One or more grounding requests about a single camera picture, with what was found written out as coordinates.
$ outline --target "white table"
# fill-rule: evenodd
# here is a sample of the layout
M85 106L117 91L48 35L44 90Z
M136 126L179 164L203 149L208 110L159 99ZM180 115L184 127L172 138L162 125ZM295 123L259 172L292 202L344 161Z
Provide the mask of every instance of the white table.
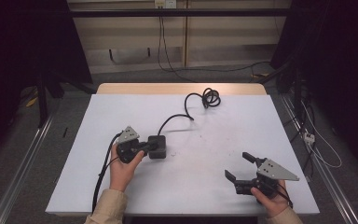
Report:
M149 135L158 133L169 116L185 113L185 98L186 94L177 92L93 95L46 211L59 216L89 214L112 137L130 125L140 134L140 141L146 141ZM143 159L126 190L126 215L265 214L253 196L237 195L225 178L226 169L238 179L255 178L256 166L241 157L243 151L270 158L298 175L299 181L286 181L295 211L300 215L318 214L270 97L222 95L221 99L220 106L205 110L200 98L191 96L187 108L195 120L175 118L164 127L161 134L167 137L167 158ZM100 193L108 187L108 178L106 174Z

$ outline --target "wire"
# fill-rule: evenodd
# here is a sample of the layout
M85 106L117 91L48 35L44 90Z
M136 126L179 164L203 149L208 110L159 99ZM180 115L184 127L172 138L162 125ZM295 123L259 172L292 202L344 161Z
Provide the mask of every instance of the wire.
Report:
M295 141L295 139L296 139L301 133L303 133L303 130L304 130L306 121L307 121L306 118L303 118L303 119L302 119L302 123L300 124L300 127L299 127L300 129L296 132L296 135L293 136L293 137L290 139L290 143L293 143L293 141Z
M293 122L295 119L297 119L297 116L294 116L292 119L285 121L284 123L282 123L282 126L286 127L290 122Z
M306 145L305 141L303 141L303 144L304 144L305 149L307 150L307 145ZM307 151L308 157L302 167L302 171L303 171L303 173L305 173L305 169L307 168L308 162L310 161L310 177L313 177L313 160L312 160L311 155L312 155L313 151L315 150L316 142L313 143L312 147L313 147L313 150Z
M272 190L274 190L276 193L278 193L279 195L281 195L281 196L289 203L289 206L290 206L291 208L293 208L293 202L292 202L292 200L290 200L289 193L287 192L286 188L284 188L282 185L280 185L280 184L278 183L278 186L281 187L281 188L284 190L284 192L285 192L285 194L286 194L286 195L284 195L282 192L280 192L280 191L278 191L277 189L273 188L272 186L270 186L270 185L264 183L263 181L261 181L260 183L263 184L265 187L267 187L267 188L269 188L269 189L272 189Z
M277 24L277 17L274 16L274 20L275 20L275 27L277 29L277 34L278 34L278 38L281 38L281 33L279 32L279 28L278 28L278 24Z
M324 21L325 21L325 18L326 18L326 16L327 16L328 8L330 7L330 2L331 2L331 0L328 0L327 6L326 6L325 9L324 9L324 15L323 15L323 18L322 18L322 24L321 24L321 26L320 26L320 29L319 29L319 31L318 31L318 34L316 35L315 43L318 42L319 37L320 37L321 32L322 32L322 29L324 28Z
M219 96L219 92L212 90L211 88L207 88L205 89L205 91L203 92L202 95L198 94L198 93L190 93L186 98L185 98L185 114L176 114L176 115L172 115L170 116L167 120L165 120L165 122L161 125L161 127L158 130L158 135L161 134L162 129L164 128L164 126L168 123L168 121L170 121L173 118L176 117L185 117L188 118L190 120L194 120L187 111L187 99L192 96L192 95L197 95L201 98L202 100L202 104L204 106L205 109L207 109L208 107L216 107L218 105L220 105L221 103L221 99Z
M91 209L91 213L94 213L95 206L97 205L98 193L99 193L99 191L100 191L101 184L103 183L104 174L106 173L106 170L107 170L107 168L109 167L110 163L112 163L113 161L115 161L115 160L118 158L118 157L115 157L115 158L112 159L109 163L107 163L108 158L109 158L110 151L112 150L112 145L115 143L116 139L117 139L122 133L123 133L123 132L118 133L118 134L115 135L115 137L113 137L112 141L111 141L110 144L109 144L109 148L107 149L106 156L105 156L105 159L104 159L104 162L103 162L103 169L102 169L101 172L98 174L99 177L98 177L97 185L95 186L94 196L93 196L93 198L92 198L92 209Z
M160 62L160 58L159 58L159 52L161 49L161 38L163 40L164 43L164 51L165 51L165 56L167 58L168 61L168 65L170 67L170 69L166 69L164 67L162 67L161 62ZM166 72L174 72L175 75L181 79L190 81L190 82L196 82L194 80L191 80L189 78L186 77L181 77L179 76L179 74L177 74L177 72L180 71L207 71L207 72L235 72L235 71L240 71L240 70L244 70L247 68L251 68L252 69L252 79L249 82L252 82L253 77L254 77L254 72L253 72L253 67L255 65L261 64L261 63L270 63L269 61L263 61L263 62L258 62L258 63L253 63L251 65L248 66L244 66L241 68L234 68L234 69L225 69L225 70L220 70L220 69L207 69L207 68L181 68L181 69L173 69L172 65L171 65L171 61L170 58L168 56L168 51L167 51L167 44L165 41L165 27L164 27L164 19L162 17L159 17L159 42L158 42L158 66L161 68L161 70L166 71Z
M301 104L304 106L305 112L306 112L308 118L310 119L310 114L308 113L308 110L307 110L307 108L305 107L305 105L304 105L304 103L303 103L302 101L301 101ZM326 165L328 165L328 166L330 166L330 167L332 167L332 168L339 168L339 167L341 167L341 165L342 165L342 160L341 160L341 158L339 157L338 153L337 153L337 152L334 150L334 148L322 137L322 135L318 132L318 130L316 129L316 127L313 125L313 123L311 122L310 124L312 125L313 129L315 130L315 132L325 141L325 143L326 143L328 146L330 146L330 148L331 148L331 149L333 150L333 152L336 154L336 156L337 156L338 159L339 159L339 165L332 165L332 164L328 163L327 161L325 161L318 153L315 152L315 150L312 148L312 146L311 146L309 143L307 143L307 145L310 147L310 150L313 151L313 153L315 153L315 156L316 156L319 160L321 160L324 164L326 164Z
M164 41L164 48L165 48L165 55L167 57L167 61L168 61L168 65L170 66L171 70L165 69L161 66L161 63L159 61L159 50L161 48L161 37L163 38ZM172 68L171 62L170 62L170 58L168 57L168 51L167 51L167 43L165 42L165 28L164 28L164 19L162 17L159 17L159 42L158 42L158 65L159 67L166 72L174 72L175 75L181 79L184 79L186 81L189 82L195 82L194 80L188 79L186 77L181 77L179 76L179 74L177 74L177 72Z

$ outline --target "metal frame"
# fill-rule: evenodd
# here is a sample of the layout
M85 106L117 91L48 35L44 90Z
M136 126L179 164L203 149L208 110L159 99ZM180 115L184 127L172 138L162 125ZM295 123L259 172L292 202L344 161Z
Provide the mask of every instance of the metal frame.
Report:
M165 9L109 9L109 10L24 10L23 16L58 16L72 18L93 17L285 17L310 12L291 8L165 8Z
M281 96L282 102L284 106L286 107L287 113L293 119L293 123L297 129L297 131L300 131L300 124L296 120L296 113L293 111L294 105L293 102L289 99L289 97L286 95ZM307 146L307 151L310 153L311 149L309 146ZM322 157L321 153L319 152L319 149L316 147L315 152L319 154L320 157ZM357 223L358 224L358 217L355 213L355 210L353 209L353 206L351 205L350 200L345 195L342 188L339 186L338 182L334 178L333 174L331 173L329 167L324 164L322 161L320 161L314 153L312 153L313 161L315 162L315 166L318 169L318 172L321 175L322 180L324 181L324 184L326 185L333 201L335 202L337 209L341 213L343 219L345 220L345 223L352 224Z
M16 202L17 196L21 191L21 187L25 182L25 179L31 170L31 167L34 163L34 160L37 156L39 148L42 147L42 143L48 133L50 125L53 121L55 114L58 111L60 106L60 102L55 104L52 108L50 116L47 118L43 127L37 129L34 140L32 144L29 146L27 153L25 154L24 159L21 162L19 169L16 174L10 181L5 194L3 195L0 201L0 224L6 223L8 215L10 214L11 208Z

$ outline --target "electrical cord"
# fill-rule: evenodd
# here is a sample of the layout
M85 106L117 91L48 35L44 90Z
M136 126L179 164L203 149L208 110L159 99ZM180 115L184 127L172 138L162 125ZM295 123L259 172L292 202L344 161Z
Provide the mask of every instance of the electrical cord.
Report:
M297 116L294 116L292 119L285 121L284 123L282 123L282 126L286 127L290 122L293 122L295 119L297 119Z
M306 118L303 118L303 119L302 119L302 122L301 122L301 124L300 124L300 129L296 132L295 136L293 136L293 137L290 139L290 143L293 143L293 141L295 141L295 139L296 139L301 133L303 133L303 130L304 130L304 127L305 127L306 122L307 122Z
M316 126L316 124L315 124L315 112L313 111L313 107L312 107L312 105L310 104L310 100L308 101L307 107L308 107L308 108L310 109L310 111L312 112L312 119L310 119L310 122L311 122L312 126ZM310 162L310 177L313 177L313 161L312 161L312 159L311 159L311 156L312 156L313 151L314 151L315 148L316 148L316 136L315 136L316 134L315 134L315 129L314 129L313 127L312 127L312 130L311 130L311 133L312 133L313 136L314 136L314 143L313 143L313 145L312 145L312 149L313 149L313 150L308 151L308 150L307 150L306 142L303 141L304 147L305 147L305 149L307 150L307 153L308 153L308 157L307 157L307 159L306 159L306 161L305 161L305 163L304 163L304 165L303 165L303 167L302 167L302 171L303 171L303 173L305 172L305 169L307 168L308 162Z
M301 104L303 105L303 107L305 108L305 112L308 116L308 118L310 119L310 114L308 113L307 108L305 107L304 103L301 101ZM339 165L332 165L330 163L328 163L327 161L325 161L318 153L315 152L315 150L312 148L312 146L310 144L307 144L310 147L310 150L313 151L313 153L315 154L316 158L318 158L320 161L322 161L324 164L326 164L327 166L330 166L332 168L339 168L342 165L342 160L339 157L338 153L334 150L334 148L322 137L322 135L318 132L318 130L316 129L316 127L313 125L313 123L311 123L313 129L315 130L315 132L325 141L325 143L330 146L330 148L333 150L333 152L336 154L336 156L339 159Z
M170 66L171 70L168 70L168 69L163 68L163 67L161 66L160 61L159 61L159 50L160 50L160 48L161 48L161 37L163 38L163 41L164 41L165 55L166 55L166 57L167 57L168 65ZM179 74L177 74L177 72L172 68L172 65L171 65L171 62L170 62L170 58L168 57L167 43L165 42L164 19L163 19L162 17L159 17L158 65L159 65L159 67L160 67L163 71L166 71L166 72L174 72L175 75L176 75L177 77L181 78L181 79L184 79L184 80L189 81L189 82L197 83L196 81L191 80L191 79L189 79L189 78L179 76Z
M197 95L201 98L202 100L202 104L204 106L205 109L207 109L208 107L216 107L218 105L220 105L221 103L221 99L219 96L219 92L212 90L211 88L207 88L205 89L205 91L203 92L202 95L198 94L198 93L190 93L186 98L185 98L185 114L176 114L176 115L172 115L169 118L167 118L167 120L165 120L165 122L161 125L161 127L158 130L158 135L161 134L162 129L164 128L164 126L168 123L168 121L170 121L173 118L176 117L185 117L188 118L190 120L194 120L187 111L187 99L188 97L192 96L192 95Z
M170 67L170 69L166 69L164 67L162 67L161 65L161 62L160 62L160 49L161 49L161 38L162 38L162 41L164 43L164 51L165 51L165 56L167 58L167 62L168 62L168 65ZM252 76L251 76L251 80L249 82L252 82L253 81L253 78L254 78L254 71L253 71L253 67L255 65L258 65L258 64L261 64L261 63L270 63L269 61L264 61L264 62L258 62L258 63L253 63L251 65L248 65L248 66L244 66L244 67L241 67L241 68L234 68L234 69L227 69L227 70L219 70L219 69L207 69L207 68L181 68L181 69L173 69L172 65L171 65L171 61L170 61L170 58L168 56L168 51L167 51L167 44L166 44L166 41L165 41L165 27L164 27L164 19L162 17L159 17L159 42L158 42L158 66L160 67L161 70L165 71L165 72L174 72L175 75L181 79L184 79L186 81L190 81L190 82L195 82L194 80L191 80L189 78L186 78L186 77L181 77L179 76L179 74L177 74L177 72L180 72L180 71L207 71L207 72L235 72L235 71L240 71L240 70L244 70L244 69L247 69L247 68L251 68L252 69Z
M275 28L277 29L277 34L278 34L278 38L281 37L281 33L279 32L279 29L278 29L278 23L277 23L277 17L274 16L274 20L275 20Z
M98 193L100 191L101 184L103 183L104 174L106 173L106 170L109 167L110 163L112 163L113 161L117 160L117 158L118 158L118 157L115 157L110 162L108 162L110 151L112 150L112 145L115 143L116 139L121 136L122 133L123 132L118 133L118 134L115 135L115 137L113 137L112 141L109 144L109 148L107 149L106 156L105 156L105 159L104 159L104 162L103 162L103 169L98 174L99 177L98 177L97 185L95 186L94 196L92 198L91 213L94 213L95 206L97 205Z
M270 185L268 185L268 184L266 184L266 183L264 183L264 182L260 182L260 183L261 183L264 187L267 187L267 188L269 188L269 189L272 189L272 190L274 190L276 193L278 193L279 195L281 195L281 197L283 197L283 198L288 202L289 206L290 206L291 208L293 208L293 202L292 202L292 200L290 200L289 193L287 192L286 188L284 188L282 185L280 185L280 184L278 183L278 186L284 190L284 192L285 192L285 194L286 194L286 195L284 195L282 192L278 191L277 189L273 188L272 186L270 186Z

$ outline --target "beige sleeve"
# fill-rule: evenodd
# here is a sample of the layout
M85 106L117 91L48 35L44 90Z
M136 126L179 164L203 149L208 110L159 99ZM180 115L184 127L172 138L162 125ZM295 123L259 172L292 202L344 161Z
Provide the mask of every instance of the beige sleeve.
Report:
M87 216L85 223L121 224L126 207L127 196L123 192L105 189L97 202L94 213Z
M283 223L302 224L302 221L291 207L287 207L279 215L275 217L267 218L267 223L268 224L283 224Z

